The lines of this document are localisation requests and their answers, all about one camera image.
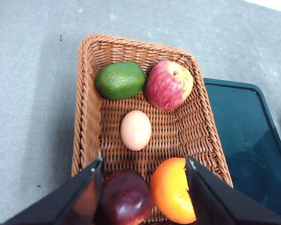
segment green lime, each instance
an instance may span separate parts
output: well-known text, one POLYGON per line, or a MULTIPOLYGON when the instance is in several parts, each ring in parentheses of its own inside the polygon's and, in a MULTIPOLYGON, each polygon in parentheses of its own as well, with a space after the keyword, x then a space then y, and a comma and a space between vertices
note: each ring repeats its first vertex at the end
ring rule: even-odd
POLYGON ((95 88, 106 99, 118 100, 137 95, 147 76, 135 62, 117 62, 103 67, 95 78, 95 88))

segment basket rim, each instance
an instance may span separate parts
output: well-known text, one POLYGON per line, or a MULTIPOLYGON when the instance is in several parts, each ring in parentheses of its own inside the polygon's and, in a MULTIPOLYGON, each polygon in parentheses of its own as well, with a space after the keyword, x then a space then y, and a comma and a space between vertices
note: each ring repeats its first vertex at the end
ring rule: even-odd
MULTIPOLYGON (((192 62, 192 66, 198 68, 198 72, 200 73, 200 67, 197 62, 197 60, 186 50, 176 48, 173 46, 168 46, 168 45, 161 45, 161 44, 155 44, 151 42, 146 42, 146 41, 139 41, 139 40, 134 40, 134 39, 129 39, 125 37, 118 37, 118 36, 112 36, 112 35, 106 35, 106 34, 91 34, 86 36, 80 43, 79 46, 79 53, 78 53, 78 67, 79 65, 83 65, 85 61, 82 59, 82 54, 85 51, 85 45, 89 45, 90 43, 94 43, 96 41, 100 42, 106 42, 106 43, 113 43, 113 44, 119 44, 119 45, 131 45, 131 46, 138 46, 139 48, 144 48, 144 49, 152 49, 152 50, 158 50, 158 51, 165 51, 168 53, 177 53, 181 56, 185 56, 187 58, 190 57, 190 61, 192 62)), ((214 135, 212 138, 216 140, 216 144, 218 145, 221 155, 218 155, 219 163, 223 163, 224 167, 222 173, 225 174, 225 179, 224 181, 227 182, 230 186, 233 186, 232 179, 230 176, 230 172, 228 169, 226 157, 223 153, 222 150, 222 145, 221 141, 216 129, 213 113, 211 110, 211 105, 209 102, 208 94, 204 85, 203 77, 200 76, 200 82, 202 84, 202 88, 204 91, 204 100, 206 101, 207 104, 207 110, 208 110, 208 117, 209 122, 211 123, 211 127, 214 130, 214 135)), ((77 91, 76 91, 76 106, 75 106, 75 126, 74 126, 74 151, 73 151, 73 157, 72 157, 72 176, 76 175, 79 171, 75 169, 75 164, 77 167, 78 160, 80 161, 80 156, 79 156, 79 151, 80 149, 80 144, 81 144, 81 132, 82 132, 82 126, 81 126, 81 117, 84 116, 83 113, 83 95, 85 93, 85 88, 81 88, 79 85, 81 85, 82 81, 79 81, 77 78, 77 91)))

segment apple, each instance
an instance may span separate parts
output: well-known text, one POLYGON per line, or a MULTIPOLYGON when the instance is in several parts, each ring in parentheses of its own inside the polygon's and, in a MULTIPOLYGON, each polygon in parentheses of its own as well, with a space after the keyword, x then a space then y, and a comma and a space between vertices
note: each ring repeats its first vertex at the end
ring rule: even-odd
POLYGON ((147 218, 153 202, 148 185, 132 169, 122 169, 102 184, 96 225, 138 225, 147 218))
POLYGON ((172 110, 180 106, 192 91, 193 78, 185 67, 176 62, 158 62, 149 74, 145 93, 157 108, 172 110))

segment tray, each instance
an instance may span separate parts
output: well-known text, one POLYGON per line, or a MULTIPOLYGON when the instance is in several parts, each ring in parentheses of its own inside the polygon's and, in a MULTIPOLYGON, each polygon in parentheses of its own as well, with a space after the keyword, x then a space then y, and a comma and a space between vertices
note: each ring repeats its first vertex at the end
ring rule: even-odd
MULTIPOLYGON (((192 155, 232 185, 199 65, 185 50, 123 37, 90 35, 79 46, 76 99, 72 175, 101 152, 106 176, 133 168, 149 183, 164 160, 192 155), (142 92, 118 101, 102 99, 93 82, 99 69, 129 60, 138 63, 146 74, 161 60, 183 65, 194 78, 191 95, 179 108, 167 112, 153 107, 142 92), (149 144, 138 152, 128 150, 119 136, 121 120, 131 110, 146 113, 153 128, 149 144)), ((166 218, 154 207, 145 222, 164 221, 166 218)))
POLYGON ((234 188, 281 215, 281 141, 262 91, 204 81, 234 188))

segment wicker basket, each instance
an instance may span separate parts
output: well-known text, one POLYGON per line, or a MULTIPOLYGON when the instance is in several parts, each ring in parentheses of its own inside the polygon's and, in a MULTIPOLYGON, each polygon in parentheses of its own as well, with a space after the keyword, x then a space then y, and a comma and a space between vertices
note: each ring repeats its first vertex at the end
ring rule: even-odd
MULTIPOLYGON (((192 155, 232 186, 199 65, 182 49, 102 34, 82 40, 78 52, 72 175, 96 159, 99 151, 104 158, 106 176, 122 168, 133 168, 149 183, 152 173, 166 159, 192 155), (94 87, 99 69, 130 60, 138 63, 147 75, 161 60, 181 64, 194 78, 190 96, 173 111, 155 108, 142 92, 117 101, 101 98, 94 87), (123 145, 119 133, 121 120, 131 110, 143 111, 152 124, 149 144, 137 152, 123 145)), ((145 222, 166 221, 154 207, 145 222)))

